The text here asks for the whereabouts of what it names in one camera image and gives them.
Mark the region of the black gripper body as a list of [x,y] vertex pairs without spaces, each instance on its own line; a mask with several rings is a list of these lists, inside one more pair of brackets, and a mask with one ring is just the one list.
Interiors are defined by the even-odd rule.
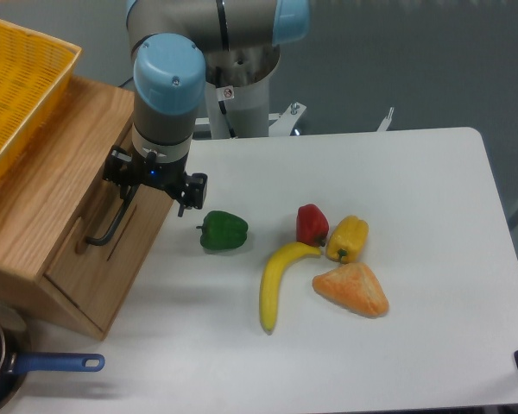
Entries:
[[145,185],[164,191],[173,200],[180,201],[186,190],[187,157],[160,163],[159,157],[145,158],[134,150],[129,166],[129,186]]

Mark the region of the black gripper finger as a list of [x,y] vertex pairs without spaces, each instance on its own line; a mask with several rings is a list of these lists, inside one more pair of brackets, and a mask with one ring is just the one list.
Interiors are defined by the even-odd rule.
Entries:
[[178,217],[183,217],[186,210],[202,210],[208,185],[208,176],[202,172],[184,176],[184,185],[179,202]]
[[132,156],[120,146],[112,146],[104,161],[103,180],[119,189],[123,200],[121,211],[126,211],[138,191]]

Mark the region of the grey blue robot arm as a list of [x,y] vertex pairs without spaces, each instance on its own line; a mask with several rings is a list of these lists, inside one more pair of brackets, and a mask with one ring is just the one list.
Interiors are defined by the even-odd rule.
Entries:
[[280,47],[303,39],[309,22],[306,1],[128,2],[131,145],[110,150],[104,179],[125,203],[146,185],[201,208],[207,177],[185,171],[199,106],[215,138],[266,136]]

